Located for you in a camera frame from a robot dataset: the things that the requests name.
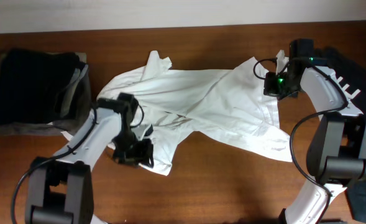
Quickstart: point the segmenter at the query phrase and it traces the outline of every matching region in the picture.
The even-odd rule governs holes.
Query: wire
[[[29,176],[31,175],[36,169],[38,169],[41,166],[44,166],[50,162],[53,162],[57,159],[63,158],[69,154],[71,154],[73,151],[77,150],[83,143],[84,141],[88,138],[88,136],[90,135],[90,133],[93,131],[94,127],[97,124],[97,110],[96,107],[94,105],[91,105],[92,109],[93,109],[93,113],[94,113],[94,118],[93,118],[93,123],[90,126],[88,132],[83,136],[83,138],[74,146],[74,147],[69,147],[67,146],[68,150],[67,152],[64,152],[63,154],[57,155],[57,156],[52,156],[50,158],[48,158],[46,161],[41,162],[40,164],[31,167],[30,169],[27,170],[27,172],[24,173],[24,175],[20,178],[20,180],[18,181],[16,188],[14,189],[14,193],[12,196],[12,200],[11,200],[11,209],[10,209],[10,213],[11,213],[11,221],[13,224],[17,224],[17,220],[16,220],[16,198],[17,198],[17,194],[19,192],[19,189],[23,183],[23,181]]]
[[[265,80],[265,77],[260,77],[260,76],[258,76],[258,75],[256,74],[256,66],[257,66],[259,63],[261,63],[261,62],[265,62],[265,61],[270,61],[270,62],[274,62],[274,63],[276,63],[276,62],[277,62],[277,58],[266,58],[266,59],[262,59],[262,60],[259,60],[258,62],[256,62],[255,66],[253,66],[253,74],[254,74],[257,78],[259,78],[259,79],[261,79],[261,80]]]
[[[142,116],[141,116],[141,120],[140,120],[140,122],[138,123],[138,124],[136,124],[136,125],[131,125],[130,127],[131,128],[137,128],[138,126],[140,126],[140,124],[143,122],[143,120],[144,120],[144,110],[143,110],[143,107],[141,107],[141,105],[139,105],[139,107],[140,107],[140,110],[141,110],[141,114],[142,114]]]
[[[292,132],[290,134],[290,139],[289,139],[289,147],[290,147],[290,154],[292,157],[292,161],[294,163],[294,165],[296,166],[296,168],[299,170],[299,172],[301,173],[301,175],[303,175],[307,180],[309,180],[311,183],[317,185],[318,187],[322,188],[325,190],[325,193],[327,194],[327,199],[326,199],[326,204],[324,207],[324,210],[322,211],[321,215],[319,216],[318,220],[316,223],[319,223],[322,220],[322,217],[324,216],[324,214],[326,213],[327,208],[329,207],[329,203],[331,202],[331,197],[332,197],[332,193],[329,191],[328,188],[326,188],[325,186],[317,183],[314,179],[312,179],[308,174],[306,174],[306,172],[300,167],[300,165],[298,164],[296,157],[295,157],[295,152],[293,150],[293,138],[295,136],[296,130],[300,127],[301,124],[303,124],[304,122],[306,122],[307,120],[311,119],[311,118],[315,118],[319,115],[323,115],[326,113],[331,113],[331,112],[337,112],[340,110],[343,110],[344,108],[346,108],[349,104],[349,102],[347,101],[347,98],[345,97],[344,92],[340,89],[340,87],[338,86],[338,84],[332,80],[332,78],[329,75],[326,75],[323,71],[321,71],[318,67],[316,67],[315,65],[311,64],[311,62],[309,60],[303,59],[303,58],[293,58],[291,59],[285,66],[284,68],[281,70],[281,72],[285,71],[285,69],[288,67],[288,65],[292,62],[292,61],[301,61],[301,62],[306,62],[311,68],[313,68],[315,71],[317,71],[319,74],[321,74],[326,80],[329,80],[332,85],[334,85],[334,87],[336,88],[336,90],[340,93],[344,103],[342,106],[338,107],[338,108],[334,108],[334,109],[330,109],[330,110],[324,110],[324,111],[320,111],[317,113],[313,113],[311,115],[308,115],[306,117],[304,117],[303,119],[301,119],[299,122],[297,122],[297,124],[295,125],[295,127],[292,129]]]

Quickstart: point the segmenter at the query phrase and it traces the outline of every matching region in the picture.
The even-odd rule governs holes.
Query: folded clothing
[[[91,100],[87,72],[75,53],[10,50],[0,66],[0,134],[78,129]]]
[[[154,167],[168,175],[177,145],[193,131],[214,140],[279,161],[291,161],[289,135],[279,129],[275,98],[263,94],[251,58],[234,70],[169,70],[169,58],[150,54],[147,66],[114,77],[98,98],[116,99],[133,94],[144,109],[143,125],[152,124],[150,136]],[[267,70],[258,65],[256,72]],[[132,124],[141,119],[138,111]]]

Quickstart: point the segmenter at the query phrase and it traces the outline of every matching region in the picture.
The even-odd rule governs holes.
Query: stack of clothes
[[[90,111],[85,54],[12,49],[0,65],[0,134],[75,132]]]

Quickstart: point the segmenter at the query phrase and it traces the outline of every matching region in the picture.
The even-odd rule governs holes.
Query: black folded cloth
[[[12,49],[0,66],[0,125],[61,119],[57,103],[79,64],[75,53]]]
[[[347,92],[361,90],[351,102],[366,114],[366,70],[345,58],[336,49],[326,48],[318,52],[320,56],[328,59],[328,65],[336,71],[337,77],[343,77],[341,86],[344,86],[345,83],[350,85]],[[353,218],[366,223],[366,180],[355,183],[346,192]]]

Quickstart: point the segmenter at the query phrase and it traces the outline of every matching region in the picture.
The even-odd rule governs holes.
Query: black bracket
[[[277,97],[282,100],[287,96],[296,97],[301,91],[300,81],[303,72],[309,67],[307,63],[294,58],[302,58],[315,66],[327,66],[325,58],[319,58],[314,51],[314,41],[310,39],[297,39],[289,45],[289,65],[287,72],[276,75],[268,72],[264,80],[263,94]]]
[[[121,132],[112,140],[115,144],[115,151],[112,155],[118,164],[137,167],[139,163],[153,167],[153,145],[151,140],[139,141],[130,128],[139,102],[133,95],[120,93],[117,100],[98,100],[98,106],[109,108],[122,116]]]
[[[46,160],[37,157],[31,166]],[[67,185],[66,194],[50,190],[50,186],[60,183]],[[89,165],[53,161],[30,175],[25,206],[26,224],[89,224],[93,210]]]
[[[349,187],[364,180],[366,116],[324,114],[307,152],[307,168],[320,184],[337,182]]]

